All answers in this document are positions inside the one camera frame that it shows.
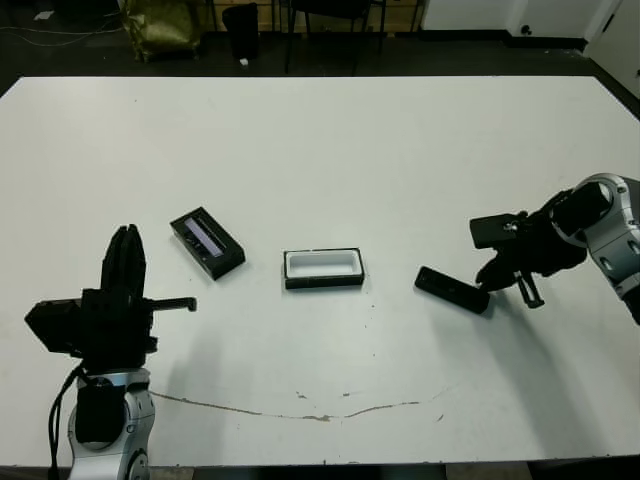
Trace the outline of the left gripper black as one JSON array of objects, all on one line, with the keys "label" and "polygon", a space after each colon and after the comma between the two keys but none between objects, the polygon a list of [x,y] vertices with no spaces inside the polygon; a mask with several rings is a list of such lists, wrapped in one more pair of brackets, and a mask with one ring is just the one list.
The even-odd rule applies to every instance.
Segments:
[{"label": "left gripper black", "polygon": [[112,236],[102,261],[101,289],[82,292],[74,325],[74,356],[90,371],[137,369],[157,351],[151,335],[157,311],[197,310],[194,297],[154,300],[143,297],[146,257],[138,228],[130,225],[130,287],[127,283],[129,226]]}]

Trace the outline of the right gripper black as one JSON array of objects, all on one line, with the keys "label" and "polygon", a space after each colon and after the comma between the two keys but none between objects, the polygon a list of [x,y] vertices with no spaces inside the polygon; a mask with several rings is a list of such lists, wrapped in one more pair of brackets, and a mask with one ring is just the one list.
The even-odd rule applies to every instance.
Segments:
[{"label": "right gripper black", "polygon": [[506,239],[498,243],[496,255],[475,278],[476,285],[484,291],[493,292],[516,285],[526,306],[539,308],[545,302],[533,275],[549,277],[586,260],[586,249],[566,242],[544,213],[502,215],[500,227]]}]

